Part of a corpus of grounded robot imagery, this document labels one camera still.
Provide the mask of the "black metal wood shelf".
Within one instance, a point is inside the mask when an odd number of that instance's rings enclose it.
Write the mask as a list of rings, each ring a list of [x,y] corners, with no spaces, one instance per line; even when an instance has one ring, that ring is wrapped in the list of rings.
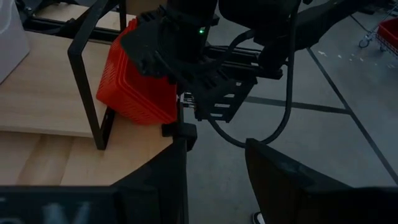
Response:
[[[67,50],[68,60],[85,109],[86,117],[88,118],[91,135],[99,150],[106,149],[113,125],[114,111],[107,108],[102,123],[98,122],[95,103],[91,94],[82,53],[92,33],[100,31],[95,27],[99,19],[114,6],[124,6],[125,2],[126,0],[97,0],[94,5],[89,7],[77,20],[60,24],[58,28],[50,31],[51,35],[59,35],[72,39],[72,43]],[[24,16],[21,12],[19,12],[19,15],[22,23],[28,18],[28,16]]]

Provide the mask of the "red perforated plastic basket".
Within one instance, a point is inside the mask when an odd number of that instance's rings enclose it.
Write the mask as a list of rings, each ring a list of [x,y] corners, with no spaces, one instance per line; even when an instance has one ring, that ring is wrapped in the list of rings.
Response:
[[[120,33],[120,37],[126,35],[128,32],[134,30],[138,25],[138,20],[136,18],[131,19],[128,23],[127,23],[127,27]]]
[[[116,54],[120,50],[123,50],[122,44],[121,44],[121,39],[128,34],[129,32],[132,32],[135,29],[135,27],[127,27],[124,31],[122,31],[114,40],[114,42],[111,44],[111,47],[109,49],[109,54]],[[128,45],[127,49],[131,49],[133,51],[138,50],[138,46],[134,45],[132,42]]]
[[[96,98],[137,124],[169,124],[177,119],[177,86],[166,78],[141,75],[116,42],[110,47]]]

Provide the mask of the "white plastic basket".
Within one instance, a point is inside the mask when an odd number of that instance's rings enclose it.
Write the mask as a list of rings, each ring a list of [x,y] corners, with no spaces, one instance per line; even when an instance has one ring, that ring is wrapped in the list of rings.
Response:
[[[29,52],[15,0],[0,0],[0,85]]]

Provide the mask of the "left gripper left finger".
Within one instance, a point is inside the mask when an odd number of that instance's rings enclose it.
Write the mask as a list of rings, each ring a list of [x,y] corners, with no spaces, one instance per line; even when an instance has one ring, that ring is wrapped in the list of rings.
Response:
[[[178,138],[113,184],[123,224],[188,224],[187,141]]]

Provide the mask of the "black aluminium table frame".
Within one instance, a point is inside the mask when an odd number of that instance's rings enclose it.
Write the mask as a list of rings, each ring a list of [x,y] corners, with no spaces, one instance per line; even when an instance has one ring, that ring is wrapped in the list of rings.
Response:
[[[28,16],[28,18],[23,23],[24,26],[34,31],[39,31],[43,34],[51,35],[50,31],[58,28],[60,24],[64,24],[68,21],[75,21],[78,18],[70,19],[66,22],[57,22],[46,21],[44,19],[34,19],[33,15],[36,11],[43,9],[46,6],[60,2],[71,3],[75,2],[75,0],[19,0],[18,2],[16,2],[16,6],[18,12],[21,12],[24,16]],[[127,23],[130,21],[126,18],[126,10],[124,6],[114,6],[101,19],[99,19],[99,21],[95,25],[95,27],[99,29],[99,32],[92,33],[89,39],[95,38],[98,40],[107,40],[110,42],[114,42],[116,37],[127,27]],[[206,54],[211,59],[214,59],[222,51],[228,48],[228,46],[215,46],[210,45],[209,43],[206,43],[206,46],[208,47],[208,51]],[[219,126],[220,121],[216,121],[211,117],[210,113],[208,112],[208,107],[211,106],[215,102],[215,100],[225,96],[225,94],[232,90],[238,77],[254,76],[256,78],[262,77],[278,79],[282,76],[281,70],[277,70],[272,74],[267,74],[265,69],[259,66],[259,59],[260,53],[258,50],[244,49],[240,47],[239,44],[234,50],[232,58],[225,61],[220,68],[220,72],[224,74],[224,88],[221,91],[190,91],[184,89],[184,87],[179,85],[177,82],[171,81],[168,78],[167,79],[170,84],[177,86],[177,96],[185,92],[189,92],[192,94],[200,111],[203,113],[205,118],[207,118],[207,121],[212,125],[215,131],[223,139],[235,146],[243,148],[245,147],[245,143],[232,138],[230,135],[224,132]],[[180,107],[177,103],[176,107],[176,121],[174,121],[173,123],[162,125],[162,132],[164,135],[174,136],[176,134],[183,133],[183,123],[180,120],[179,114]]]

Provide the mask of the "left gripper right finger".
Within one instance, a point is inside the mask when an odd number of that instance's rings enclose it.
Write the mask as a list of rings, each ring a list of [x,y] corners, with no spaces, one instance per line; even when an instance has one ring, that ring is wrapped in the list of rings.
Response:
[[[266,224],[329,224],[314,195],[351,188],[253,138],[246,140],[245,160]]]

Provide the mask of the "red basket trolley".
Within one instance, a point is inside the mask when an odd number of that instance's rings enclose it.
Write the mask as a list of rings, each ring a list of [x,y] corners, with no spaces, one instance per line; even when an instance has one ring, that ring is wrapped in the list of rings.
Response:
[[[389,52],[398,59],[398,17],[387,18],[394,11],[398,12],[398,2],[388,11],[385,17],[359,41],[358,47],[366,48],[373,40],[377,41],[381,52]]]

